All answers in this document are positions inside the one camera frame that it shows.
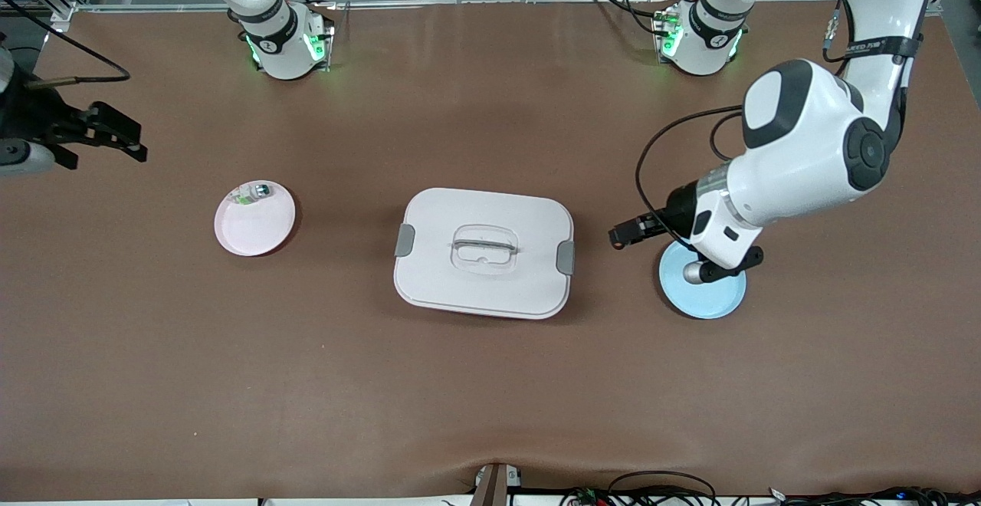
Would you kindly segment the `light blue round plate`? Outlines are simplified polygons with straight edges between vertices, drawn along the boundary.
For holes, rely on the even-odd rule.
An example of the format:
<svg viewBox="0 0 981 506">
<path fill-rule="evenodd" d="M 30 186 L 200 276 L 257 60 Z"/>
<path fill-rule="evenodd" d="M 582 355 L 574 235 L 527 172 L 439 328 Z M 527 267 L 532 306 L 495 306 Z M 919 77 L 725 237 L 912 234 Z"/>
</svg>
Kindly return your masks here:
<svg viewBox="0 0 981 506">
<path fill-rule="evenodd" d="M 714 283 L 692 284 L 684 279 L 683 270 L 696 261 L 694 252 L 677 243 L 672 243 L 662 252 L 658 283 L 666 299 L 680 313 L 698 320 L 718 320 L 732 314 L 746 295 L 745 273 Z"/>
</svg>

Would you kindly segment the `pink round plate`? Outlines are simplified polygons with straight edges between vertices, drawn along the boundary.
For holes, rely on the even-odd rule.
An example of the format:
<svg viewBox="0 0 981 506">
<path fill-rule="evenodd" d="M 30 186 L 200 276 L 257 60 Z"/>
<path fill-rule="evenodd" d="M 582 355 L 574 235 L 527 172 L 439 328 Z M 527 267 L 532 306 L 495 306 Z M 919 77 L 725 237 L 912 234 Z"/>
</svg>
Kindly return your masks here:
<svg viewBox="0 0 981 506">
<path fill-rule="evenodd" d="M 283 246 L 297 224 L 297 201 L 288 188 L 263 179 L 245 183 L 254 182 L 272 184 L 274 194 L 255 205 L 235 205 L 227 200 L 227 196 L 238 185 L 218 203 L 213 219 L 218 243 L 238 257 L 270 254 Z"/>
</svg>

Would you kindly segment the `white lidded lunch box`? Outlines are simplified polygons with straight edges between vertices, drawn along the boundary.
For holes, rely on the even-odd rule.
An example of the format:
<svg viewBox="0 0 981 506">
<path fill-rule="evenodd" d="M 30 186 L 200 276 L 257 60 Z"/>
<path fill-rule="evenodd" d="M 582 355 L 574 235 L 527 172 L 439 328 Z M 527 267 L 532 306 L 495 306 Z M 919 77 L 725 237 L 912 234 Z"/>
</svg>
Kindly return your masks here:
<svg viewBox="0 0 981 506">
<path fill-rule="evenodd" d="M 560 202 L 476 189 L 424 189 L 406 206 L 393 283 L 408 304 L 546 320 L 565 307 L 574 223 Z"/>
</svg>

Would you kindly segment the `green and white switch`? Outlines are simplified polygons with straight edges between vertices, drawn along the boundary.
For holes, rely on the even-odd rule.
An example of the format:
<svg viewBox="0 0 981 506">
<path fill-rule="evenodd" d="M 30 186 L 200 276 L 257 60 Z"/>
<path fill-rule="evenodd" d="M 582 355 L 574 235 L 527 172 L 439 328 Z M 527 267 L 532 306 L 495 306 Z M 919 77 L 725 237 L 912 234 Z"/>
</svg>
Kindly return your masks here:
<svg viewBox="0 0 981 506">
<path fill-rule="evenodd" d="M 269 199 L 274 194 L 274 186 L 266 182 L 245 183 L 233 189 L 227 200 L 235 205 L 255 205 L 256 202 Z"/>
</svg>

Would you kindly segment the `metal table clamp bracket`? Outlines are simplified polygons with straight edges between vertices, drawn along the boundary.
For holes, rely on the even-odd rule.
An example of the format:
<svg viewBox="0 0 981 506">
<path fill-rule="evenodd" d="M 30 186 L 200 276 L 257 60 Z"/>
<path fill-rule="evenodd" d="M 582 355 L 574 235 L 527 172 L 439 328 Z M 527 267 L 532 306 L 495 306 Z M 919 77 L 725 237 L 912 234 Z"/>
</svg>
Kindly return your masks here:
<svg viewBox="0 0 981 506">
<path fill-rule="evenodd" d="M 521 471 L 516 465 L 484 465 L 475 485 L 469 506 L 516 506 L 514 492 L 521 491 Z"/>
</svg>

